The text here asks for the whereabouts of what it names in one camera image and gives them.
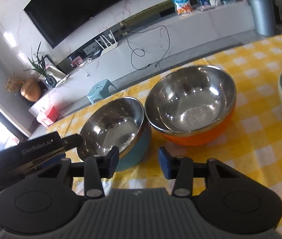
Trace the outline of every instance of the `gold vase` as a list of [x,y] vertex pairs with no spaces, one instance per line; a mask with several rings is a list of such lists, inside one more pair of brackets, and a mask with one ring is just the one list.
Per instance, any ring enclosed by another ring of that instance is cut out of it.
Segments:
[[21,86],[21,95],[28,101],[36,102],[41,97],[41,88],[38,84],[38,80],[35,78],[29,78]]

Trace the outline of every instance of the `light blue stool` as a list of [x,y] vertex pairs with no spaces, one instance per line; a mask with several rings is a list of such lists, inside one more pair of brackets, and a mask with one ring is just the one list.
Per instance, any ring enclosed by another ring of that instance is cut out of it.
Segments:
[[109,92],[109,87],[112,86],[115,89],[115,92],[118,92],[119,90],[111,83],[108,79],[105,79],[101,82],[98,82],[95,84],[88,94],[89,101],[93,104],[97,101],[100,101],[102,99],[105,99],[106,97],[109,97],[113,93]]

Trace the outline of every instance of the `orange bowl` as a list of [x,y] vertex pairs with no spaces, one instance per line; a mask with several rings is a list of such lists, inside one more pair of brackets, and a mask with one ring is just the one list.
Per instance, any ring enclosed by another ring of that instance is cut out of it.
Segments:
[[167,139],[184,146],[206,144],[231,122],[236,86],[214,66],[191,66],[162,78],[149,92],[145,114]]

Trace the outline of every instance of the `tablecloth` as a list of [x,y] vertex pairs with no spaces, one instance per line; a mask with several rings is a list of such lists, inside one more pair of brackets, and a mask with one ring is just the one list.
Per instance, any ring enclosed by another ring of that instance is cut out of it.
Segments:
[[[237,103],[230,126],[220,137],[207,145],[182,147],[152,130],[148,153],[142,162],[110,180],[103,180],[105,193],[111,188],[165,187],[171,191],[173,180],[166,180],[159,167],[157,150],[165,146],[174,155],[184,155],[204,163],[214,157],[271,188],[282,199],[282,106],[277,82],[282,72],[282,35],[219,52],[188,65],[209,64],[228,72],[237,87]],[[86,107],[50,126],[47,132],[58,131],[64,137],[80,133],[88,118],[105,103],[132,96],[144,103],[151,88],[165,75],[178,68],[154,76],[111,97]],[[73,149],[66,153],[72,162],[80,159]],[[203,179],[193,179],[194,194],[204,189]],[[83,180],[76,178],[73,190],[83,194]],[[278,226],[282,234],[282,219]]]

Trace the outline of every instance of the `pink tissue box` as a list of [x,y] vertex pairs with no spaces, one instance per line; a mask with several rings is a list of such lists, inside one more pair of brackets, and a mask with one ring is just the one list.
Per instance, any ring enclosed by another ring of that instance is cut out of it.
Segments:
[[44,112],[40,112],[37,116],[37,121],[43,126],[48,127],[56,122],[60,113],[54,106],[49,106]]

